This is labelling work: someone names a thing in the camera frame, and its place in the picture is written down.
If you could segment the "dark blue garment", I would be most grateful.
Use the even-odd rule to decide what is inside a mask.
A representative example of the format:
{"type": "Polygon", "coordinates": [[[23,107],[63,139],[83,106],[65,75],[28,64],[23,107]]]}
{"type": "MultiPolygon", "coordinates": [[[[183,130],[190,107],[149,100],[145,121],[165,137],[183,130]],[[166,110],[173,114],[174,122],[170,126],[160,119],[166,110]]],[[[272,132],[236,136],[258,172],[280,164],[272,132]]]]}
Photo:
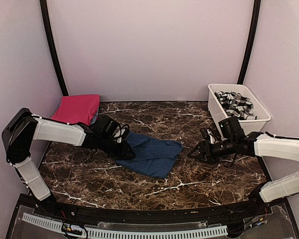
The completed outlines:
{"type": "Polygon", "coordinates": [[[178,141],[156,139],[134,132],[129,133],[127,142],[135,158],[116,160],[115,163],[153,178],[167,178],[182,151],[182,144],[178,141]]]}

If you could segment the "pink trousers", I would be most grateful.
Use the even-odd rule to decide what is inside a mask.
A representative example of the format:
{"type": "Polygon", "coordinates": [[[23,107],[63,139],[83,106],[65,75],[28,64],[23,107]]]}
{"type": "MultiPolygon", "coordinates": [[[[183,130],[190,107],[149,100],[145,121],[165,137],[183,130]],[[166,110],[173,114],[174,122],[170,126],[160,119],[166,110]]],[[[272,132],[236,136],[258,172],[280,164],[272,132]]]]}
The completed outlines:
{"type": "Polygon", "coordinates": [[[99,106],[100,96],[98,94],[64,96],[51,119],[65,123],[82,122],[90,125],[93,116],[99,113],[99,106]]]}

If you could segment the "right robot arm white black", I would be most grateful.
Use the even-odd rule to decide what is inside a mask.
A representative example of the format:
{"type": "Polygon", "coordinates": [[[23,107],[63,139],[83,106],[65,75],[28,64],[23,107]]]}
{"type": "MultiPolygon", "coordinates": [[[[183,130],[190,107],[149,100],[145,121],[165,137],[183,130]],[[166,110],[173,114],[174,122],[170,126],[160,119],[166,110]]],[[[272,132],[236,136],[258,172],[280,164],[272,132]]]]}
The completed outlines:
{"type": "MultiPolygon", "coordinates": [[[[220,162],[225,155],[274,157],[299,162],[299,138],[276,136],[268,132],[253,131],[245,134],[236,117],[219,122],[224,140],[211,142],[205,138],[187,156],[207,164],[220,162]]],[[[299,171],[281,179],[259,185],[249,195],[244,211],[255,216],[265,203],[299,194],[299,171]]]]}

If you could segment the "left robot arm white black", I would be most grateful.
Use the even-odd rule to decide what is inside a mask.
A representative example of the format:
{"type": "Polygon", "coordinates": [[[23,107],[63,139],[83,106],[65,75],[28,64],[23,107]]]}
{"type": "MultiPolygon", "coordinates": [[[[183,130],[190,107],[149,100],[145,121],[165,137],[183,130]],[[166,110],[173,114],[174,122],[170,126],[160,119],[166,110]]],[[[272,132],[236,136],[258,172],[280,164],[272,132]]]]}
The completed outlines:
{"type": "Polygon", "coordinates": [[[114,160],[129,160],[136,156],[126,140],[129,133],[129,125],[120,125],[107,115],[87,125],[83,122],[69,123],[43,118],[22,108],[4,128],[1,138],[7,163],[16,169],[23,183],[41,202],[41,209],[48,216],[56,217],[60,213],[60,205],[52,200],[51,190],[31,159],[32,142],[65,143],[101,150],[114,160]]]}

